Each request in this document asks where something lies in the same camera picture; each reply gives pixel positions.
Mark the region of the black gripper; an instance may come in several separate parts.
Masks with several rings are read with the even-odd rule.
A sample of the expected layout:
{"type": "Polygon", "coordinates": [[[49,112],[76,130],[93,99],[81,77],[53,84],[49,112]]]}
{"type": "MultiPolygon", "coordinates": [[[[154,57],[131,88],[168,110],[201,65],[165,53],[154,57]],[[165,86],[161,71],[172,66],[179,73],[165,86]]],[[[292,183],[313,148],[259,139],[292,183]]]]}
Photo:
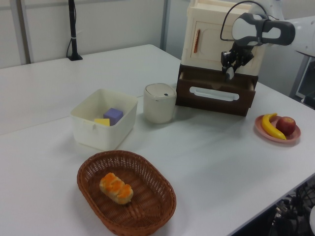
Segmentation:
{"type": "Polygon", "coordinates": [[[252,53],[253,46],[239,46],[236,42],[233,43],[230,52],[221,52],[220,61],[222,64],[222,72],[225,74],[232,66],[230,61],[230,54],[232,53],[233,71],[236,73],[237,69],[245,66],[254,56],[252,53]]]}

